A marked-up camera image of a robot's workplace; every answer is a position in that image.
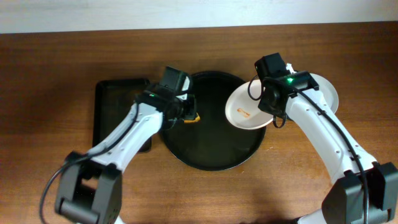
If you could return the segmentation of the black round tray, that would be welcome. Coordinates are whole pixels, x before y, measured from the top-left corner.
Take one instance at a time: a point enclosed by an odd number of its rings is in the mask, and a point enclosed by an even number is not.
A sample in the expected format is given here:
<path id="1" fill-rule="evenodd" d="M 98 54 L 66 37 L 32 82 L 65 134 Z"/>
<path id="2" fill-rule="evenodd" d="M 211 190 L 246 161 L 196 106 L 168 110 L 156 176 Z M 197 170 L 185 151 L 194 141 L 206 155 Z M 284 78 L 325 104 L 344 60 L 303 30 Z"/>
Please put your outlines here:
<path id="1" fill-rule="evenodd" d="M 226 170 L 247 161 L 259 149 L 266 128 L 236 128 L 224 112 L 229 96 L 244 80 L 219 71 L 198 72 L 192 78 L 200 120 L 177 122 L 161 131 L 164 144 L 177 159 L 200 170 Z"/>

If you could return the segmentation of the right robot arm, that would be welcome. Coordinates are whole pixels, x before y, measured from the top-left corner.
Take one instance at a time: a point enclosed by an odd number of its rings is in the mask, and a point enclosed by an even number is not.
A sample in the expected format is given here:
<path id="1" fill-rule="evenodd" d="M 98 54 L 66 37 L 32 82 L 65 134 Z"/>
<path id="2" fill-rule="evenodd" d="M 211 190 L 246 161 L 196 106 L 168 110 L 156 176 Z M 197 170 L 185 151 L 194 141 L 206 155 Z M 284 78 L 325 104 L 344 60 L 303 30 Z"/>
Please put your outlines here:
<path id="1" fill-rule="evenodd" d="M 332 188 L 320 209 L 296 223 L 387 223 L 396 216 L 397 168 L 364 150 L 330 109 L 314 80 L 266 78 L 261 110 L 289 117 L 321 157 Z"/>

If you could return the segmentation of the pale green plate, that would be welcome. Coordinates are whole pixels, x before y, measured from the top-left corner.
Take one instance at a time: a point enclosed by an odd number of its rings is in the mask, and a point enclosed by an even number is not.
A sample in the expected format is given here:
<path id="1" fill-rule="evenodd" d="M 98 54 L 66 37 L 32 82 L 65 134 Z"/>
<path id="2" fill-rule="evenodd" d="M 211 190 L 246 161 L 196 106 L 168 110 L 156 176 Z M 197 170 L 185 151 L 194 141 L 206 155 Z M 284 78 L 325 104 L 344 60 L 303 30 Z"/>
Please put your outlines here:
<path id="1" fill-rule="evenodd" d="M 335 87 L 324 77 L 311 73 L 311 76 L 319 84 L 320 91 L 323 93 L 325 101 L 332 110 L 336 113 L 339 105 L 338 93 Z"/>

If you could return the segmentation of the pink white plate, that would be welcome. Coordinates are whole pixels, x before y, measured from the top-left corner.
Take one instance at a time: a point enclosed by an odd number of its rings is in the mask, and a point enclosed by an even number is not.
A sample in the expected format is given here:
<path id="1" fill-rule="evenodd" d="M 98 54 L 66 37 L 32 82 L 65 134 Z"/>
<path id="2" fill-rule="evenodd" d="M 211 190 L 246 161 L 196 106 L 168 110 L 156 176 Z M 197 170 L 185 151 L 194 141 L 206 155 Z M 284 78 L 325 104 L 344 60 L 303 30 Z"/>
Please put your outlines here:
<path id="1" fill-rule="evenodd" d="M 227 120 L 235 127 L 246 130 L 263 128 L 270 124 L 273 115 L 265 113 L 258 108 L 259 101 L 254 101 L 249 97 L 248 87 L 253 97 L 261 94 L 261 81 L 254 80 L 249 86 L 246 82 L 235 89 L 229 96 L 225 115 Z"/>

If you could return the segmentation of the black rectangular tray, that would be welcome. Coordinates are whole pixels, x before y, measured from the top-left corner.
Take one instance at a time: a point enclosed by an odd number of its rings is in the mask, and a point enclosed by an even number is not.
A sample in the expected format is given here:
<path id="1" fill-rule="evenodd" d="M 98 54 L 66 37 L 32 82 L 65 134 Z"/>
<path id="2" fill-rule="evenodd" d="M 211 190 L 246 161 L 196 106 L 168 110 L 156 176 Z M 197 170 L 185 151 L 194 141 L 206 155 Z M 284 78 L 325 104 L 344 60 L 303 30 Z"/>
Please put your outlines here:
<path id="1" fill-rule="evenodd" d="M 126 117 L 135 96 L 150 84 L 146 78 L 102 80 L 96 84 L 93 141 L 95 146 L 105 139 Z"/>

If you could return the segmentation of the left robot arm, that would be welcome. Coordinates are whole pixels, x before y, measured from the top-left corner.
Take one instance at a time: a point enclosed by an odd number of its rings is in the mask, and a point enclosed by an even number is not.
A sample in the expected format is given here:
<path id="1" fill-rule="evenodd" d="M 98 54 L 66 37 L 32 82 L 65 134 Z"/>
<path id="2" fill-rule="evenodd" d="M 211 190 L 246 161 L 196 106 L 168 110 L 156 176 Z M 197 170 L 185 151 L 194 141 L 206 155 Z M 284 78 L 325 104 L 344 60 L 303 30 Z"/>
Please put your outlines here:
<path id="1" fill-rule="evenodd" d="M 122 223 L 123 173 L 133 157 L 167 122 L 197 117 L 191 85 L 149 86 L 99 144 L 65 159 L 57 172 L 55 213 L 73 223 Z"/>

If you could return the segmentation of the orange green sponge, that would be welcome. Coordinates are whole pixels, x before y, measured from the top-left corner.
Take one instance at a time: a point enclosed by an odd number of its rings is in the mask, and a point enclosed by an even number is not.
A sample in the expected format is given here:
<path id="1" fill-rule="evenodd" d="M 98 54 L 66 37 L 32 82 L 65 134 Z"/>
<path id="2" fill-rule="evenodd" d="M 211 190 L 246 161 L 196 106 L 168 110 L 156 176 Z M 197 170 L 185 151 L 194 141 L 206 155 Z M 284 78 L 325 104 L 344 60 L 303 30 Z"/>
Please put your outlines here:
<path id="1" fill-rule="evenodd" d="M 185 119 L 183 122 L 185 124 L 191 124 L 191 123 L 197 123 L 200 121 L 200 116 L 198 113 L 196 113 L 195 118 L 194 119 Z"/>

